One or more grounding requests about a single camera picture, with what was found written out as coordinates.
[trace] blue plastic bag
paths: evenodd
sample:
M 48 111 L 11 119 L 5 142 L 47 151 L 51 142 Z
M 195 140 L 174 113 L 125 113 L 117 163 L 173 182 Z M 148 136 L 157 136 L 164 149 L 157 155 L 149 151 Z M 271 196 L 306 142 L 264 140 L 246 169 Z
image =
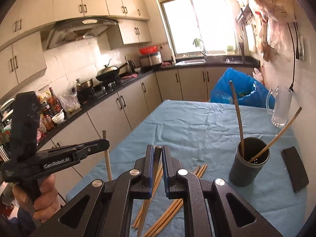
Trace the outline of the blue plastic bag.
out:
M 228 68 L 211 91 L 211 102 L 233 104 L 229 81 L 233 81 L 239 105 L 265 108 L 268 89 L 254 78 Z M 269 107 L 274 108 L 275 99 L 270 96 Z

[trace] frosted glass mug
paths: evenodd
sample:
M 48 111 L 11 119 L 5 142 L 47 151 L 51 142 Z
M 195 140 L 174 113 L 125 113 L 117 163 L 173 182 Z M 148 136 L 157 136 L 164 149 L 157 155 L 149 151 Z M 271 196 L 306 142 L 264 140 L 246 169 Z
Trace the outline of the frosted glass mug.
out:
M 274 109 L 269 108 L 270 95 L 275 93 Z M 293 92 L 287 87 L 278 86 L 275 90 L 270 88 L 267 95 L 265 106 L 269 114 L 272 114 L 271 122 L 277 127 L 283 128 L 286 125 L 290 105 L 292 101 Z

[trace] window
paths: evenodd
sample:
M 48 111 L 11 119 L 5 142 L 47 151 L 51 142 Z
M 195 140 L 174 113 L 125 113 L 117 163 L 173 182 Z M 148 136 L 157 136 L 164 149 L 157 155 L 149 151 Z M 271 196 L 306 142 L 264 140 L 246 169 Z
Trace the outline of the window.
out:
M 233 19 L 225 0 L 159 0 L 174 52 L 200 55 L 193 40 L 202 39 L 208 54 L 223 54 L 236 46 Z

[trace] human hand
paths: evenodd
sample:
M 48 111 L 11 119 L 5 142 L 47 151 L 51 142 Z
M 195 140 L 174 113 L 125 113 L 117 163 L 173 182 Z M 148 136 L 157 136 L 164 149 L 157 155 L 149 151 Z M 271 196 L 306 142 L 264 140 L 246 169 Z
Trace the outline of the human hand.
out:
M 40 220 L 42 223 L 48 220 L 60 209 L 55 183 L 56 176 L 52 174 L 45 178 L 39 185 L 41 196 L 34 202 L 34 209 L 36 212 L 34 213 L 33 218 Z M 22 208 L 29 202 L 29 196 L 18 184 L 13 186 L 13 194 Z

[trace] window pane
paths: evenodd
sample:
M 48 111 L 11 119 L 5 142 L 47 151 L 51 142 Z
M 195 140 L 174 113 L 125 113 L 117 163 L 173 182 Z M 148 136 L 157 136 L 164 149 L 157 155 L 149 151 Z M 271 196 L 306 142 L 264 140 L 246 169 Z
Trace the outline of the window pane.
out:
M 225 0 L 192 0 L 207 51 L 235 47 L 233 19 Z
M 163 4 L 169 22 L 176 53 L 200 51 L 193 45 L 201 38 L 190 0 L 174 0 Z

